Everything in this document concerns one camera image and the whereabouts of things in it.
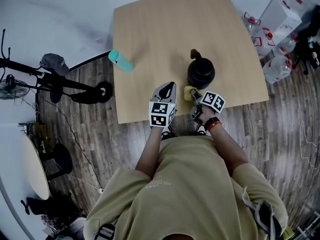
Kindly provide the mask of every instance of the kettle handle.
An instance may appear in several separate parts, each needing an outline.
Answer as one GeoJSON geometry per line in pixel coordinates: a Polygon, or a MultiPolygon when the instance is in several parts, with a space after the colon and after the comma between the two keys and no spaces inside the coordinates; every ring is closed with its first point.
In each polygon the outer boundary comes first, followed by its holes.
{"type": "Polygon", "coordinates": [[[201,59],[202,57],[196,49],[192,49],[190,52],[190,58],[198,60],[198,59],[201,59]]]}

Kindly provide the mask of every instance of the shirt sleeve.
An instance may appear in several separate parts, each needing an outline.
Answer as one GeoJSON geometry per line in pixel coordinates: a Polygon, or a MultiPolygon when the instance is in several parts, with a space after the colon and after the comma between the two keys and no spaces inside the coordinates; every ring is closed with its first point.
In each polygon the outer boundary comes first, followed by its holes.
{"type": "Polygon", "coordinates": [[[282,231],[286,229],[288,214],[284,203],[265,176],[253,164],[244,163],[238,166],[233,171],[232,178],[241,187],[247,187],[246,191],[252,203],[258,204],[265,200],[271,204],[282,231]]]}
{"type": "Polygon", "coordinates": [[[83,229],[84,238],[94,239],[101,226],[113,224],[150,181],[151,178],[141,171],[117,169],[86,218],[83,229]]]}

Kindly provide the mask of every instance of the olive t-shirt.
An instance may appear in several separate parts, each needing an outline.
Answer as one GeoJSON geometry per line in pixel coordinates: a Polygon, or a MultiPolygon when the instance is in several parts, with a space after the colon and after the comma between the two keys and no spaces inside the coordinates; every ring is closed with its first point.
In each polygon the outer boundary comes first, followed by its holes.
{"type": "Polygon", "coordinates": [[[242,190],[252,203],[266,200],[282,231],[288,215],[276,191],[252,164],[229,176],[210,137],[185,136],[161,143],[153,179],[134,169],[118,169],[89,213],[84,227],[93,240],[104,224],[115,225],[115,240],[162,240],[184,234],[194,240],[266,239],[242,190]]]}

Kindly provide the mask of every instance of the black kettle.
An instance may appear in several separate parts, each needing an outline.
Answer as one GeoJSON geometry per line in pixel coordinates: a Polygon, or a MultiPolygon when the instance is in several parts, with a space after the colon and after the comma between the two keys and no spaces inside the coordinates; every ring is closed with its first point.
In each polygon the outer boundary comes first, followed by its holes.
{"type": "Polygon", "coordinates": [[[196,49],[191,50],[190,57],[195,60],[188,67],[187,80],[189,85],[198,90],[207,88],[215,78],[214,65],[209,59],[202,58],[196,49]]]}

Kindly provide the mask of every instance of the wooden table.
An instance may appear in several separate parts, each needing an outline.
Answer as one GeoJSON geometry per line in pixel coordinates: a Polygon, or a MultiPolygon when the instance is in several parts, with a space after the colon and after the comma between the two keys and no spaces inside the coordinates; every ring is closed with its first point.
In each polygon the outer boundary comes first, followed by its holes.
{"type": "Polygon", "coordinates": [[[113,48],[134,65],[114,66],[118,123],[148,120],[149,100],[160,85],[177,84],[177,115],[184,100],[191,49],[212,61],[215,78],[206,89],[225,108],[269,99],[256,49],[230,0],[140,0],[114,10],[113,48]]]}
{"type": "Polygon", "coordinates": [[[21,150],[26,178],[34,192],[43,200],[50,196],[46,172],[42,166],[34,144],[28,136],[23,136],[21,150]]]}

